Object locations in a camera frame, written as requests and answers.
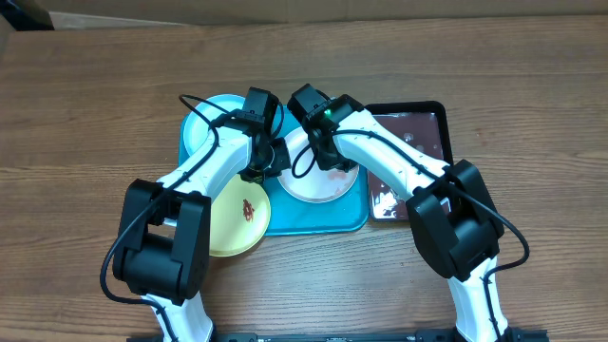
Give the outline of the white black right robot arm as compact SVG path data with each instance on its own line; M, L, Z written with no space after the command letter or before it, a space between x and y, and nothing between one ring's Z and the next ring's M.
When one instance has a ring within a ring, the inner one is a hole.
M505 224L479 170L466 160L433 158L377 120L422 107L363 105L349 95L329 98L315 89L288 102L321 169L347 171L360 164L405 201L419 254L448 282L460 338L502 341L508 323L494 280Z

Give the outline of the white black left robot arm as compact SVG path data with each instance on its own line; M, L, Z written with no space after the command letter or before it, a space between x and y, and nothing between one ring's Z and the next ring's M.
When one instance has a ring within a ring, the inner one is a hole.
M101 269L104 294L150 307L161 341L210 340L214 327L200 285L209 261L212 203L234 176L262 182L290 165L283 139L221 128L170 174L134 180Z

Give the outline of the white plate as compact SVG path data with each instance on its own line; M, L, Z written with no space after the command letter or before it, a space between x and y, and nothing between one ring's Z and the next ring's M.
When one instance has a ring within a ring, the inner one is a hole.
M297 154L308 144L308 136L299 127L292 130L284 138L287 144L290 160L293 164ZM296 174L302 174L313 160L313 152L306 151L296 164ZM354 185L358 176L359 166L344 172L337 169L323 171L315 163L310 172L301 179L292 175L291 169L281 172L278 181L281 186L293 197L307 202L328 202L345 195Z

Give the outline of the light blue plate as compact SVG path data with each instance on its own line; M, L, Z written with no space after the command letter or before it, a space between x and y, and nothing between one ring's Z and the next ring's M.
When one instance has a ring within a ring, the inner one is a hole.
M208 98L208 101L223 109L232 111L234 109L242 109L245 98L235 94L220 94ZM199 103L196 106L196 110L211 121L222 114L222 111L206 103ZM191 111L184 119L181 129L181 140L188 156L193 155L211 135L212 133L209 131L208 124L194 111Z

